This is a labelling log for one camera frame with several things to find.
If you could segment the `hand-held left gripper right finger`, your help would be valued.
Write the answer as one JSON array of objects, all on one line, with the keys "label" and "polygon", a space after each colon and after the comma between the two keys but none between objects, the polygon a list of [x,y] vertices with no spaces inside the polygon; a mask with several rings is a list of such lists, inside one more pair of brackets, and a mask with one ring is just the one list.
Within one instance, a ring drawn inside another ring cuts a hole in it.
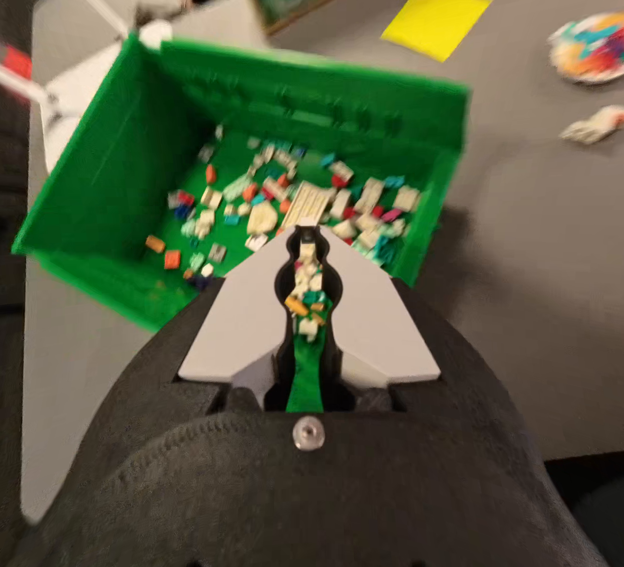
[{"label": "hand-held left gripper right finger", "polygon": [[326,228],[323,266],[332,307],[319,377],[326,410],[349,410],[358,393],[433,382],[441,369],[394,279]]}]

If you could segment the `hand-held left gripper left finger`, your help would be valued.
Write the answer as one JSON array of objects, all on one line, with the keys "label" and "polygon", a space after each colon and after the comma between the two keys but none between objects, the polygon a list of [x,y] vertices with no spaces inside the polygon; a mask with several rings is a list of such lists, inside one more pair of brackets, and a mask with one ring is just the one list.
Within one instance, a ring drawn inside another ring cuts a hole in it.
[{"label": "hand-held left gripper left finger", "polygon": [[252,391],[264,410],[285,410],[294,376],[292,318],[276,281],[292,262],[293,228],[230,270],[178,369],[188,382]]}]

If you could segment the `small white toy brick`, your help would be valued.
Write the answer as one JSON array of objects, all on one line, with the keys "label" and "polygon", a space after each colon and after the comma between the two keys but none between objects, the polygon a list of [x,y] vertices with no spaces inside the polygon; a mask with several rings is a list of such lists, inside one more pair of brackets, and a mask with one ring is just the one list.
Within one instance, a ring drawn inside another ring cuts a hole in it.
[{"label": "small white toy brick", "polygon": [[304,218],[298,228],[300,239],[298,259],[302,261],[318,259],[317,224],[312,218]]}]

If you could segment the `pile of toy bricks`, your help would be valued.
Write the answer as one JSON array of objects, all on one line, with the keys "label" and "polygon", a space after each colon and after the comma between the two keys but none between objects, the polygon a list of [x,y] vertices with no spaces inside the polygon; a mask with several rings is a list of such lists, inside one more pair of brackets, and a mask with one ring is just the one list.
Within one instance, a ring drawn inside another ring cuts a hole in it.
[{"label": "pile of toy bricks", "polygon": [[[251,136],[206,123],[155,120],[127,141],[125,264],[108,267],[110,304],[159,330],[197,293],[182,269],[198,252],[224,275],[249,257],[243,242],[294,225],[329,223],[374,264],[409,285],[417,279],[439,213],[419,212],[438,148],[419,138],[332,140],[284,132]],[[375,233],[376,241],[355,236]]]}]

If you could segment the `green plastic bin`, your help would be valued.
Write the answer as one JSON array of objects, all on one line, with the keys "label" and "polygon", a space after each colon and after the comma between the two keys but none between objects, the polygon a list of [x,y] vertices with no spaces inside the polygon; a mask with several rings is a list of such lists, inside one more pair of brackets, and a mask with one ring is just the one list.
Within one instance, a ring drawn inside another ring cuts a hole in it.
[{"label": "green plastic bin", "polygon": [[[465,87],[415,74],[189,41],[164,42],[152,50],[131,36],[12,249],[118,312],[107,300],[107,265],[132,257],[133,246],[125,245],[127,222],[132,222],[127,213],[133,212],[126,206],[126,165],[133,164],[126,144],[136,142],[137,126],[161,119],[206,123],[219,138],[226,127],[240,127],[251,136],[284,132],[328,143],[419,138],[439,149],[430,190],[420,196],[418,209],[433,215],[439,207],[434,230],[462,152],[468,103]],[[316,412],[325,410],[319,370],[332,301],[325,292],[323,241],[318,237],[318,259],[302,261],[298,225],[289,228],[296,231],[288,241],[292,262],[276,281],[292,318],[294,376],[286,409]],[[273,237],[248,236],[243,244],[252,248],[249,256],[289,228]],[[206,286],[217,292],[228,273],[217,275],[215,262],[196,255],[199,272],[182,269],[187,286],[197,290],[192,299]]]}]

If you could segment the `white brick assembly teal brick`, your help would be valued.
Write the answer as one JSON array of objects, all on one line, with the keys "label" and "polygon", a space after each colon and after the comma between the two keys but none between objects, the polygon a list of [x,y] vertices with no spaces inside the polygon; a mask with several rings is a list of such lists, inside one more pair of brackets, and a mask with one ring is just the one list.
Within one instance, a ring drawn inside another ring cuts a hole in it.
[{"label": "white brick assembly teal brick", "polygon": [[623,128],[623,105],[601,108],[585,120],[577,121],[559,134],[561,140],[593,145]]}]

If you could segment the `round rainbow brick plate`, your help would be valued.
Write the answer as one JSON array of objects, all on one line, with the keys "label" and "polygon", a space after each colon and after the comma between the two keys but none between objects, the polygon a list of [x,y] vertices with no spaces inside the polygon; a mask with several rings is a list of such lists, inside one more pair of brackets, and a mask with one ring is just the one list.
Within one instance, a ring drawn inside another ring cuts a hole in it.
[{"label": "round rainbow brick plate", "polygon": [[623,77],[623,11],[569,22],[550,35],[549,62],[558,75],[582,85]]}]

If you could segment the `wooden book stand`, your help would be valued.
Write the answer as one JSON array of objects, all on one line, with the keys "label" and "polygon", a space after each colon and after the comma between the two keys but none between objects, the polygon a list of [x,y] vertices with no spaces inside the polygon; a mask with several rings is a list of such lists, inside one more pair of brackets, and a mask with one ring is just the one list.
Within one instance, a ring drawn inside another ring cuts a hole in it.
[{"label": "wooden book stand", "polygon": [[98,89],[124,41],[138,32],[147,47],[159,48],[172,37],[169,15],[181,0],[44,0],[34,15],[33,50],[45,56],[69,47],[71,59],[56,73],[24,79],[1,66],[1,86],[34,103],[41,118],[44,159],[50,173]]}]

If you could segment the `person's leg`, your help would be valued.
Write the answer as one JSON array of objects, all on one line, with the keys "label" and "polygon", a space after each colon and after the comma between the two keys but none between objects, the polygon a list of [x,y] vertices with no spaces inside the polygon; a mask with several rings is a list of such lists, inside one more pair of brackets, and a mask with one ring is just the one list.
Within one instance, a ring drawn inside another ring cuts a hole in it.
[{"label": "person's leg", "polygon": [[623,452],[545,462],[558,493],[610,566],[623,566]]}]

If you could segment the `yellow sticky note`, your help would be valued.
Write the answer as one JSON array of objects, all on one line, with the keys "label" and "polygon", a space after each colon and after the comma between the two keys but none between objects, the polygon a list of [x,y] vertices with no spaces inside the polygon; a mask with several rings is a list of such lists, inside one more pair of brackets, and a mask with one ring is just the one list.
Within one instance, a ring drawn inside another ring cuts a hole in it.
[{"label": "yellow sticky note", "polygon": [[494,0],[407,0],[380,36],[443,63]]}]

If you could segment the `orange traffic cone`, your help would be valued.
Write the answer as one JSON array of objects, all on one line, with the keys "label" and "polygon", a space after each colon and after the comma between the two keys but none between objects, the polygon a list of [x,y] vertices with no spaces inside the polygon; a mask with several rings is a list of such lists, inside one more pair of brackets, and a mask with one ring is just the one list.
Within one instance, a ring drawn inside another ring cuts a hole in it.
[{"label": "orange traffic cone", "polygon": [[5,42],[1,42],[1,65],[24,79],[32,79],[33,65],[30,57]]}]

